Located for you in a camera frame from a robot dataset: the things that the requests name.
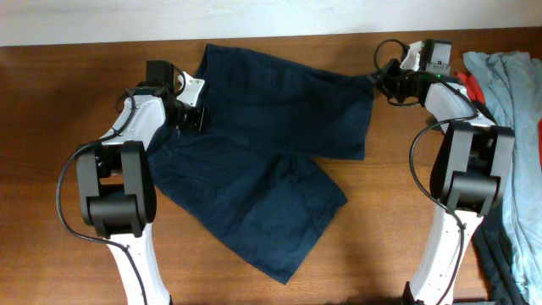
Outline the navy blue shorts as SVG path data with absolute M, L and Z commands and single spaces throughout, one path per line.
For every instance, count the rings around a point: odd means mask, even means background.
M 154 183 L 284 284 L 346 204 L 317 159 L 364 158 L 372 83 L 213 44 L 196 75 L 204 126 L 157 131 L 148 150 Z

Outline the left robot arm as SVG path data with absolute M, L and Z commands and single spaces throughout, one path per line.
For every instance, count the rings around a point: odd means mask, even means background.
M 172 302 L 152 242 L 157 197 L 147 149 L 164 126 L 201 130 L 204 85 L 166 60 L 147 61 L 145 80 L 124 91 L 113 126 L 70 159 L 81 217 L 97 233 L 92 241 L 111 251 L 129 304 Z

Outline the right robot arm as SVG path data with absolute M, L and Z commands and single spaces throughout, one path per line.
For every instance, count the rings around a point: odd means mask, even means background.
M 401 57 L 378 66 L 370 78 L 390 105 L 421 106 L 434 117 L 412 141 L 409 168 L 421 138 L 440 129 L 444 139 L 431 170 L 429 186 L 413 180 L 434 205 L 423 259 L 406 283 L 404 304 L 451 304 L 458 270 L 475 230 L 490 209 L 502 203 L 515 136 L 498 125 L 489 110 L 467 94 L 451 74 L 451 42 L 428 39 L 401 42 Z

